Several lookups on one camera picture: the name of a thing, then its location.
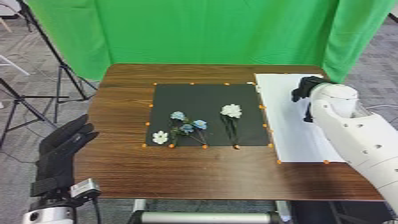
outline tripod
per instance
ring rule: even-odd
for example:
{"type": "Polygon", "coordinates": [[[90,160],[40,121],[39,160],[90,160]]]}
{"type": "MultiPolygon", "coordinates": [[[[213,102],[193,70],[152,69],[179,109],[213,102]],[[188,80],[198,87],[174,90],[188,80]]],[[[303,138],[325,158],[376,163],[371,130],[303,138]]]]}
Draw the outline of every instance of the tripod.
{"type": "Polygon", "coordinates": [[[1,138],[0,138],[0,149],[1,149],[7,133],[10,131],[14,131],[17,128],[21,128],[23,126],[26,126],[28,124],[31,124],[33,122],[42,121],[47,124],[47,126],[53,129],[56,129],[56,126],[55,126],[53,122],[47,120],[47,118],[44,117],[44,115],[46,115],[53,100],[56,98],[67,98],[67,96],[23,96],[23,95],[17,94],[17,92],[14,91],[12,87],[8,86],[8,84],[7,84],[7,82],[3,81],[1,78],[0,78],[0,85],[3,86],[3,88],[7,90],[7,95],[14,98],[10,112],[8,112],[8,119],[7,119],[7,122],[5,122],[3,134],[1,134],[1,138]],[[39,98],[40,99],[49,99],[49,102],[47,102],[42,113],[37,111],[37,109],[33,108],[33,106],[26,102],[26,99],[39,99],[39,98]],[[28,111],[31,112],[31,114],[35,116],[35,119],[26,121],[23,124],[15,125],[10,128],[10,122],[12,122],[12,118],[14,118],[15,107],[17,107],[19,104],[26,107],[28,111]]]}
{"type": "Polygon", "coordinates": [[[24,16],[26,16],[26,19],[28,19],[28,21],[30,21],[30,23],[31,23],[31,25],[33,25],[37,31],[39,31],[40,38],[42,38],[42,40],[44,40],[44,42],[46,42],[46,46],[47,46],[47,48],[49,48],[49,50],[51,50],[55,59],[56,59],[56,61],[58,61],[56,97],[55,97],[55,114],[53,114],[53,123],[56,123],[56,121],[58,121],[58,104],[62,104],[62,103],[65,103],[65,102],[71,102],[71,101],[85,101],[85,100],[88,100],[90,97],[92,97],[92,96],[87,97],[87,95],[85,95],[81,81],[83,81],[83,83],[88,85],[88,87],[90,87],[94,90],[97,90],[97,88],[95,88],[95,86],[88,83],[88,81],[87,81],[81,77],[79,77],[79,86],[78,86],[76,80],[74,80],[74,78],[72,78],[72,74],[74,74],[74,73],[72,73],[71,67],[69,67],[69,65],[65,64],[65,62],[63,62],[63,60],[62,60],[62,58],[60,58],[60,55],[58,55],[58,52],[56,52],[56,50],[55,50],[53,44],[51,44],[51,42],[49,42],[46,33],[44,33],[42,29],[40,29],[40,25],[39,25],[37,20],[35,20],[35,18],[33,18],[33,14],[31,14],[31,10],[30,10],[30,8],[28,8],[28,5],[24,4],[23,0],[17,0],[17,3],[19,3],[19,5],[21,5],[21,11],[23,11],[23,14],[24,14],[24,16]],[[76,100],[63,100],[63,101],[60,101],[60,98],[63,98],[63,97],[60,97],[62,72],[63,72],[65,75],[67,75],[67,78],[69,78],[69,80],[71,80],[72,86],[74,86],[74,88],[76,88],[76,91],[78,91],[78,94],[79,94],[79,97],[81,97],[81,98],[76,99],[76,100]]]}

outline robotic hand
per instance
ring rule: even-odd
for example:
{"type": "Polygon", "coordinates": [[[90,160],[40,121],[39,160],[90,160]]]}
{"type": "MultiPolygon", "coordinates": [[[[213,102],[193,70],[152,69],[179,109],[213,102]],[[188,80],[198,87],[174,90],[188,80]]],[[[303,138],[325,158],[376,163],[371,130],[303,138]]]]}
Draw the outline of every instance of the robotic hand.
{"type": "Polygon", "coordinates": [[[40,197],[30,205],[30,212],[23,216],[23,224],[72,223],[74,209],[88,199],[99,195],[97,185],[85,180],[69,193],[74,185],[72,157],[88,141],[95,138],[88,116],[83,115],[47,135],[39,145],[39,161],[35,182],[31,183],[30,196],[40,197]]]}
{"type": "Polygon", "coordinates": [[[381,116],[362,108],[351,87],[307,77],[291,95],[293,102],[309,97],[303,121],[321,128],[339,156],[398,214],[398,131],[381,116]]]}

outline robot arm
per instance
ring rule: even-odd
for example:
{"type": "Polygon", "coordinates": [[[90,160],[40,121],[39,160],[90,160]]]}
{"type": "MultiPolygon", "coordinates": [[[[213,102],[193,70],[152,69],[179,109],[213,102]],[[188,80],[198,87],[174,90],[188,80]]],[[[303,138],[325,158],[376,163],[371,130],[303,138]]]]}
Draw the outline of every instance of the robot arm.
{"type": "Polygon", "coordinates": [[[381,116],[362,108],[355,89],[323,82],[305,91],[300,97],[307,95],[310,98],[312,122],[341,158],[373,184],[398,213],[398,131],[381,116]]]}

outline green screen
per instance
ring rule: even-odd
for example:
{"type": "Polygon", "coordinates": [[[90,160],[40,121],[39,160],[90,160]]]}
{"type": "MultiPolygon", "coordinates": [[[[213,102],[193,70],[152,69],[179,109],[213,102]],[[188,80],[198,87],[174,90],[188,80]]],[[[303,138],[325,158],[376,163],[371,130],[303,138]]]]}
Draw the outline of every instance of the green screen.
{"type": "Polygon", "coordinates": [[[335,82],[394,0],[30,0],[78,76],[110,64],[317,65],[335,82]]]}

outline wooden table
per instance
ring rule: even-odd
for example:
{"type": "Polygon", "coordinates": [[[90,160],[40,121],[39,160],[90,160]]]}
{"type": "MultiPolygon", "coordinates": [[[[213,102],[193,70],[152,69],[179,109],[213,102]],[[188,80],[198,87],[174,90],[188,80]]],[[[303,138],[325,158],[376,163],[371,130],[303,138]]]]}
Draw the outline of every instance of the wooden table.
{"type": "Polygon", "coordinates": [[[381,200],[346,164],[278,165],[266,147],[142,148],[152,83],[246,83],[254,73],[323,71],[262,65],[110,67],[88,109],[101,134],[74,160],[76,179],[97,180],[104,198],[381,200]]]}

